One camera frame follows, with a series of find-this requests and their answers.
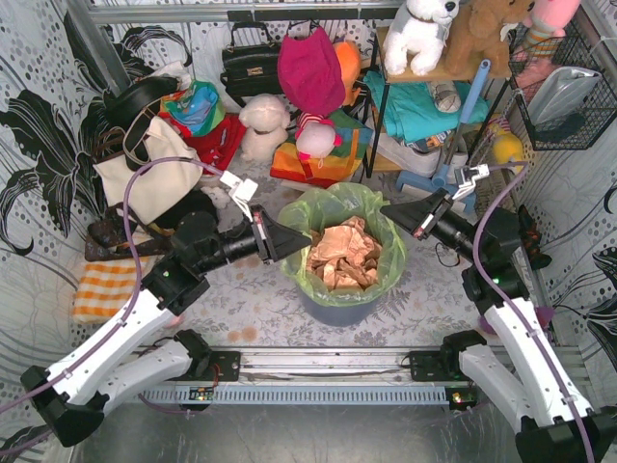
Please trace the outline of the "blue trash bin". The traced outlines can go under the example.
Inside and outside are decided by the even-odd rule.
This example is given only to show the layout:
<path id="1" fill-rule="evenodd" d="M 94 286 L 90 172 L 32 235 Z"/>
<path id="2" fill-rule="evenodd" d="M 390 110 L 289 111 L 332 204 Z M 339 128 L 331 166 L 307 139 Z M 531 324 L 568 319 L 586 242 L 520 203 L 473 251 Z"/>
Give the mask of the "blue trash bin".
<path id="1" fill-rule="evenodd" d="M 349 327 L 365 320 L 384 295 L 368 296 L 361 290 L 342 290 L 311 298 L 297 286 L 298 299 L 304 311 L 320 323 L 334 327 Z"/>

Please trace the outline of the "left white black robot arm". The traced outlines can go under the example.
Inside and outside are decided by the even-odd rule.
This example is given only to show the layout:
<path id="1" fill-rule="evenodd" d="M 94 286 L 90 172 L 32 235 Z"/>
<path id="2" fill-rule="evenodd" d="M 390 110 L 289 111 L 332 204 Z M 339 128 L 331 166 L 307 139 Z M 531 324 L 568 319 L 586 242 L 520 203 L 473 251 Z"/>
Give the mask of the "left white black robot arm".
<path id="1" fill-rule="evenodd" d="M 192 329 L 134 361 L 127 358 L 208 290 L 207 273 L 251 255 L 277 262 L 310 246 L 311 239 L 254 205 L 224 232 L 209 213 L 192 212 L 171 243 L 127 304 L 86 342 L 48 368 L 32 366 L 21 375 L 34 408 L 63 447 L 90 437 L 121 403 L 160 382 L 218 373 L 209 345 Z"/>

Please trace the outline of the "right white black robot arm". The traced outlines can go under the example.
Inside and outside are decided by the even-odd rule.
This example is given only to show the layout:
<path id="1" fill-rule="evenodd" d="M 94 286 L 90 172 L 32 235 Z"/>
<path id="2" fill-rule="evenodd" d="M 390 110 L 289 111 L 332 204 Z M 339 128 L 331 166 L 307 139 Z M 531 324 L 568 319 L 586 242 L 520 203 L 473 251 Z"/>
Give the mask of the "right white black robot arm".
<path id="1" fill-rule="evenodd" d="M 616 421 L 595 410 L 550 345 L 529 292 L 512 262 L 519 220 L 502 207 L 473 225 L 456 214 L 448 192 L 382 207 L 418 240 L 435 237 L 469 261 L 462 273 L 469 300 L 505 348 L 506 368 L 482 337 L 467 330 L 444 338 L 441 367 L 478 386 L 508 421 L 523 462 L 600 462 L 616 437 Z"/>

